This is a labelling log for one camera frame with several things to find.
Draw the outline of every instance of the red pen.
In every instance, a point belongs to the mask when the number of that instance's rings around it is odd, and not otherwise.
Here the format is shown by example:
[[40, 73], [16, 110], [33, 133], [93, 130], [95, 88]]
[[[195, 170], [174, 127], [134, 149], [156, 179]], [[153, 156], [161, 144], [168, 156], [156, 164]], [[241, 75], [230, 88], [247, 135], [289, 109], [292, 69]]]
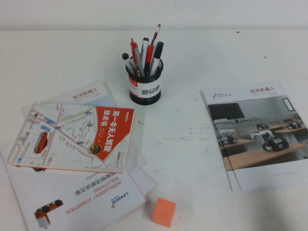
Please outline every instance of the red pen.
[[134, 61], [136, 75], [140, 76], [139, 68], [138, 68], [138, 63], [137, 63], [137, 59], [136, 59], [136, 53], [135, 53], [135, 48], [138, 47], [138, 44], [136, 42], [134, 42], [133, 39], [131, 39], [130, 47], [131, 47], [131, 52], [133, 53], [133, 61]]
[[145, 65], [144, 65], [144, 75], [147, 76], [147, 72], [150, 69], [151, 65], [151, 59], [152, 59], [152, 53], [153, 53], [153, 45], [148, 46], [148, 51], [146, 53], [146, 60], [145, 60]]
[[157, 34], [158, 34], [158, 31], [159, 31], [159, 28], [160, 28], [160, 24], [158, 24], [158, 26], [157, 26], [157, 28], [156, 28], [156, 31], [155, 31], [155, 33], [154, 33], [154, 36], [153, 36], [153, 39], [152, 39], [152, 42], [151, 42], [151, 45], [153, 45], [153, 43], [154, 43], [154, 40], [156, 39], [156, 37], [157, 37]]

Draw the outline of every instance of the orange sponge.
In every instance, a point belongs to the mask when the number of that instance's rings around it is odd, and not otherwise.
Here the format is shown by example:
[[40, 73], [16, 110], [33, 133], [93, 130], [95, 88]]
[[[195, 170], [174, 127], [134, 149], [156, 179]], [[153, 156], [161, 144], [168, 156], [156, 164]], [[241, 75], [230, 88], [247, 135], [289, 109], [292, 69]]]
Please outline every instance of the orange sponge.
[[152, 221], [170, 228], [175, 213], [175, 207], [176, 203], [158, 198], [152, 215]]

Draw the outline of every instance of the booklet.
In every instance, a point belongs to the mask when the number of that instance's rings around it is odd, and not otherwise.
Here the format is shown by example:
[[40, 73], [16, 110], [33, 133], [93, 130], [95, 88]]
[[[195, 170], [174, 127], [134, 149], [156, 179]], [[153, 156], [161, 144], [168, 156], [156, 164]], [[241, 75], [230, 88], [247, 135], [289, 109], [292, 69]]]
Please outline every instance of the booklet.
[[277, 82], [203, 90], [232, 190], [288, 187], [308, 177], [308, 130]]
[[[66, 103], [90, 106], [106, 106], [117, 107], [116, 102], [106, 82], [95, 81], [79, 89], [66, 92], [61, 95], [51, 97], [49, 99], [39, 102], [45, 103]], [[33, 104], [27, 105], [22, 108], [24, 119], [28, 116]], [[139, 167], [143, 166], [146, 161], [141, 154], [141, 145], [143, 137], [144, 121], [143, 111], [134, 111], [134, 120], [132, 125], [132, 132], [130, 137], [130, 146], [128, 150], [128, 157], [126, 162], [126, 171], [137, 184], [142, 195], [146, 195], [152, 190], [156, 183], [144, 173]]]
[[34, 104], [9, 162], [62, 170], [123, 173], [134, 109]]
[[0, 147], [0, 167], [6, 166], [30, 231], [101, 231], [145, 202], [127, 173], [36, 172], [10, 165], [5, 160], [13, 145]]

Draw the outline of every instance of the pen holder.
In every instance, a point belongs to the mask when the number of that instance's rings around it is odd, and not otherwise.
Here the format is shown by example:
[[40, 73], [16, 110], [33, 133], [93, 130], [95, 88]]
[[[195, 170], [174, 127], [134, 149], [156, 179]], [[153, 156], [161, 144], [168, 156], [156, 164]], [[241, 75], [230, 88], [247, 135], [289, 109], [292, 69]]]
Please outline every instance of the pen holder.
[[132, 74], [125, 66], [129, 77], [129, 96], [131, 100], [140, 105], [150, 105], [157, 102], [161, 96], [160, 75], [164, 69], [160, 60], [156, 74], [149, 77], [139, 77]]

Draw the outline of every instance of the red car illustration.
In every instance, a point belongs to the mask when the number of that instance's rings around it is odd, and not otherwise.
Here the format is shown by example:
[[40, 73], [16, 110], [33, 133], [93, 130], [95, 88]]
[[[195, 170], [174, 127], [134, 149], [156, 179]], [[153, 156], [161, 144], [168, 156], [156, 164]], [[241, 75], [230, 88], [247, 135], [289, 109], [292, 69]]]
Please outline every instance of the red car illustration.
[[41, 135], [40, 135], [40, 141], [38, 142], [38, 146], [37, 148], [34, 149], [35, 153], [36, 154], [40, 154], [44, 148], [46, 147], [47, 145], [47, 132], [43, 132]]
[[50, 225], [50, 220], [47, 216], [47, 213], [53, 211], [54, 209], [60, 207], [63, 205], [62, 200], [56, 200], [48, 205], [43, 206], [42, 208], [39, 208], [35, 213], [35, 217], [38, 221], [38, 225], [40, 228], [48, 228]]

